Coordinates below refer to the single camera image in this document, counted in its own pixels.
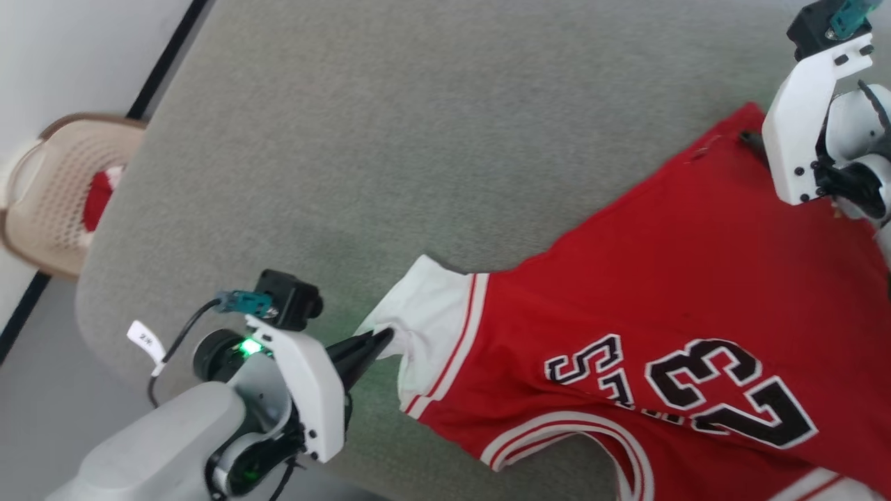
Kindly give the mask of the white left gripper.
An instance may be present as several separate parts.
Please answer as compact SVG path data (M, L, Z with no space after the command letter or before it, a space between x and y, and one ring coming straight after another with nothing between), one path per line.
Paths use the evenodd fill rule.
M251 339L271 352L305 428L309 456L330 462L346 443L346 391L391 344L393 329L365 332L325 348L308 334L281 330L254 316L245 316L245 321L253 331ZM340 367L340 377L335 367Z

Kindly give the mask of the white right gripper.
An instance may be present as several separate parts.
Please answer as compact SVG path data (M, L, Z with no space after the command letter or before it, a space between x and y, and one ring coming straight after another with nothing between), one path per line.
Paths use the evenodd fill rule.
M840 80L872 66L873 50L865 33L802 58L771 102L762 134L739 133L770 169L783 202L877 205L877 86L858 80L855 90L836 91Z

